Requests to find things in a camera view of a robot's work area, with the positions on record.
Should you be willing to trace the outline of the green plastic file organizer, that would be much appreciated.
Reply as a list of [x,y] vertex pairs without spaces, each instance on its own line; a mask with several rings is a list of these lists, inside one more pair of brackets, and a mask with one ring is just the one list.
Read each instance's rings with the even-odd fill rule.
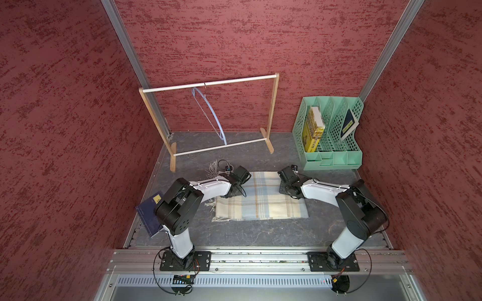
[[[307,153],[302,132],[308,110],[312,107],[320,109],[326,128],[316,151]],[[301,167],[305,171],[358,169],[362,165],[363,152],[356,143],[355,133],[341,139],[341,130],[348,111],[360,119],[363,109],[364,103],[358,97],[304,97],[292,130]]]

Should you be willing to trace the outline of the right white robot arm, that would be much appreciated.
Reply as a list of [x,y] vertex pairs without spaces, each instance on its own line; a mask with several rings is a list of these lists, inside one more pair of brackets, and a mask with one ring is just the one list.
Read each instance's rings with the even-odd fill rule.
[[328,259],[341,265],[382,226],[389,224],[388,214],[361,179],[351,185],[325,183],[295,173],[291,167],[278,172],[281,193],[295,199],[313,199],[336,206],[345,228],[328,247]]

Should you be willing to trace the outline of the aluminium corner post left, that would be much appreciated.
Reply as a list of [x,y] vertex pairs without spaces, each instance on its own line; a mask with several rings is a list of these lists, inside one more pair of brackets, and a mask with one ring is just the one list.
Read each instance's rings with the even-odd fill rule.
[[[108,18],[110,20],[110,23],[112,24],[116,35],[124,49],[124,52],[126,53],[131,66],[139,80],[141,88],[144,89],[149,89],[150,88],[150,82],[148,80],[148,77],[143,69],[143,66],[139,60],[138,54],[135,51],[135,48],[132,44],[132,41],[128,35],[128,32],[124,26],[124,23],[122,21],[122,18],[120,16],[119,10],[117,6],[115,5],[115,1],[113,0],[102,0],[101,1]],[[163,132],[166,134],[168,141],[171,141],[171,130],[169,128],[169,125],[167,123],[167,120],[165,119],[165,116],[158,104],[157,98],[153,94],[148,94],[147,95],[148,102],[153,106],[153,112],[154,112],[154,117],[155,120],[159,122],[160,128],[163,130]]]

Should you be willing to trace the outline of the plaid beige blue scarf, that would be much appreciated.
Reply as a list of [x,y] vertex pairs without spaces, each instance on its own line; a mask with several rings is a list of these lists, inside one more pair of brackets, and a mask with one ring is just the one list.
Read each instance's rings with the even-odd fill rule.
[[215,212],[213,221],[254,221],[308,218],[305,200],[281,194],[276,172],[255,171],[242,185],[243,193],[231,198],[216,197],[204,202]]

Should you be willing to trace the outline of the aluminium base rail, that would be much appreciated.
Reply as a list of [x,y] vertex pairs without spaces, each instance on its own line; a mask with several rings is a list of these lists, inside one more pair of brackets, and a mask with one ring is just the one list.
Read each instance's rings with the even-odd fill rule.
[[425,300],[404,251],[359,249],[340,266],[328,265],[323,248],[308,247],[202,247],[190,267],[160,248],[115,250],[95,300],[111,300],[115,289],[126,287],[217,288],[331,288],[336,277],[362,278],[360,290],[376,276],[393,276],[408,300]]

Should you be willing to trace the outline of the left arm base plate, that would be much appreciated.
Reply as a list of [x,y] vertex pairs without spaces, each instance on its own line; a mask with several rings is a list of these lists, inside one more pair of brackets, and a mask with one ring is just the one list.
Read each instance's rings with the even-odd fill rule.
[[206,251],[191,251],[185,258],[180,258],[172,251],[163,252],[156,256],[159,260],[160,271],[173,272],[205,272],[209,271],[212,253]]

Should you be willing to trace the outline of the dark blue yellow book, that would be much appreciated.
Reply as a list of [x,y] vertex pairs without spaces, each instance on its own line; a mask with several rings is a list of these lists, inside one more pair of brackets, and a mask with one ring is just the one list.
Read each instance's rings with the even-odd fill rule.
[[345,140],[358,127],[359,121],[351,109],[348,109],[341,125],[340,139]]

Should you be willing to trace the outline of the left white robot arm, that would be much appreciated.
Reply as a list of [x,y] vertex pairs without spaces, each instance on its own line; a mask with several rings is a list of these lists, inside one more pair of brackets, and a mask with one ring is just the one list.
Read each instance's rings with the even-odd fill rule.
[[244,195],[242,185],[251,178],[251,173],[242,166],[229,173],[202,181],[187,181],[178,178],[156,205],[154,214],[167,231],[171,252],[180,260],[190,256],[194,245],[189,226],[200,205],[213,198],[230,198],[237,193]]

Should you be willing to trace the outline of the aluminium corner post right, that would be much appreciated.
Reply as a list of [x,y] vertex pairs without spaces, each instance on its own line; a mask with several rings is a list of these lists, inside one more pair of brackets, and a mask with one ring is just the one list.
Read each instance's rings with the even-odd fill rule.
[[365,102],[370,95],[372,89],[376,85],[378,79],[382,75],[386,66],[389,64],[392,56],[397,50],[400,42],[403,40],[410,25],[415,20],[418,12],[424,4],[424,0],[410,0],[401,14],[399,21],[395,25],[393,32],[391,33],[384,49],[382,50],[376,64],[374,65],[370,75],[365,82],[364,87],[361,89],[359,98],[362,102]]

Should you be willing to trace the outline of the aluminium corner post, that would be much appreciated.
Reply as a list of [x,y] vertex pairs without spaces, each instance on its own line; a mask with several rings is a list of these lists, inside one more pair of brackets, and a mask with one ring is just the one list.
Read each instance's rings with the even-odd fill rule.
[[401,14],[399,21],[395,25],[393,32],[391,33],[384,49],[382,50],[376,64],[374,65],[370,75],[365,82],[364,87],[361,89],[359,98],[362,102],[365,102],[370,95],[372,89],[376,85],[378,79],[382,75],[386,66],[389,64],[392,56],[397,50],[400,42],[403,40],[410,25],[415,20],[418,12],[424,4],[424,0],[410,0]]
[[[128,35],[128,32],[124,26],[124,23],[122,21],[122,18],[120,16],[119,10],[117,6],[115,5],[115,1],[113,0],[102,0],[101,1],[108,18],[110,20],[110,23],[112,24],[116,35],[124,49],[124,52],[126,53],[131,66],[139,80],[141,88],[144,89],[149,89],[150,88],[150,82],[148,80],[148,77],[143,69],[143,66],[139,60],[138,54],[135,51],[135,48],[132,44],[132,41]],[[153,112],[154,112],[154,117],[155,120],[159,122],[160,128],[163,130],[163,132],[166,134],[168,141],[171,141],[171,130],[169,128],[169,125],[167,123],[167,120],[165,119],[165,116],[158,104],[157,98],[153,94],[148,94],[147,95],[148,102],[153,106]]]

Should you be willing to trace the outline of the light blue clothes hanger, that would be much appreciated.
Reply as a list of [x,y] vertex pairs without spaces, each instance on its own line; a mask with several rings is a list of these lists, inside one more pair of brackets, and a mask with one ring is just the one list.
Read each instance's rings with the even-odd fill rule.
[[213,109],[211,103],[207,99],[207,96],[202,93],[202,91],[194,87],[192,88],[192,97],[198,108],[201,110],[204,117],[207,119],[208,123],[210,124],[211,128],[217,134],[218,138],[223,142],[224,145],[227,145],[227,138],[225,136],[223,127],[218,119],[218,116]]

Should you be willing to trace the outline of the wooden clothes rack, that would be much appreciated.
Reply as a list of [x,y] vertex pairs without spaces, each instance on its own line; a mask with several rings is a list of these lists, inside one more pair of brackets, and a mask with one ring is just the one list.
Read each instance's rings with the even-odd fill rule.
[[[227,85],[227,84],[236,84],[236,83],[243,83],[243,82],[254,82],[254,81],[260,81],[260,80],[273,80],[273,86],[272,86],[272,96],[271,96],[271,103],[269,107],[269,117],[268,117],[268,123],[266,128],[260,128],[260,133],[262,135],[261,138],[259,139],[254,139],[254,140],[246,140],[242,142],[236,142],[233,144],[229,144],[227,142],[225,133],[222,129],[222,126],[218,120],[217,115],[215,114],[215,111],[213,110],[212,106],[210,105],[209,101],[207,100],[205,94],[200,93],[199,88],[207,88],[210,86],[217,86],[217,85]],[[277,91],[279,87],[279,80],[280,80],[280,74],[275,73],[272,75],[262,75],[262,76],[256,76],[256,77],[247,77],[247,78],[240,78],[240,79],[230,79],[230,80],[218,80],[218,81],[212,81],[212,82],[202,82],[202,83],[196,83],[196,84],[186,84],[186,85],[175,85],[175,86],[169,86],[169,87],[158,87],[158,88],[150,88],[150,89],[144,89],[144,88],[139,88],[139,95],[143,99],[144,105],[148,109],[149,115],[151,116],[152,121],[154,122],[154,125],[156,126],[156,129],[159,133],[159,135],[162,138],[163,144],[168,151],[169,154],[169,170],[171,172],[176,171],[176,159],[178,157],[182,156],[187,156],[191,154],[198,154],[198,153],[205,153],[208,151],[214,151],[218,149],[225,149],[229,147],[236,147],[240,145],[247,145],[247,144],[253,144],[257,142],[264,142],[266,143],[266,146],[268,148],[268,151],[270,154],[274,153],[274,146],[272,145],[271,142],[271,129],[272,129],[272,122],[274,118],[274,109],[276,106],[276,99],[277,99]],[[148,94],[151,93],[156,93],[156,92],[167,92],[167,91],[173,91],[173,90],[184,90],[184,89],[191,89],[193,90],[193,96],[195,97],[196,94],[200,94],[205,101],[205,103],[208,105],[208,108],[210,109],[212,115],[215,118],[215,121],[217,123],[217,128],[215,129],[215,132],[220,136],[220,138],[223,141],[223,144],[220,146],[214,146],[214,147],[207,147],[203,149],[197,149],[197,150],[190,150],[187,152],[179,153],[177,151],[177,145],[175,142],[172,142],[170,138],[168,137],[168,134],[161,128],[161,124],[159,121],[159,117],[156,115],[154,112],[154,105],[152,104],[151,101],[148,100]]]

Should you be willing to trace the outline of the dark blue notebook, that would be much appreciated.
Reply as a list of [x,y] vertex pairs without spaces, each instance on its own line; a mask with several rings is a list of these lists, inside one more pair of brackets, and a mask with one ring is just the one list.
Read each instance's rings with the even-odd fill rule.
[[146,198],[136,207],[136,211],[150,238],[156,236],[162,225],[155,214],[157,205],[162,201],[163,193],[158,191],[149,198]]

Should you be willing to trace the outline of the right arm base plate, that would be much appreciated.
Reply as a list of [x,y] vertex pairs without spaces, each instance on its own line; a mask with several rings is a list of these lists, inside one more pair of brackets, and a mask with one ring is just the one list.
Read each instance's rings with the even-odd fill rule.
[[312,272],[359,272],[360,267],[354,253],[340,259],[333,252],[307,252],[308,263]]

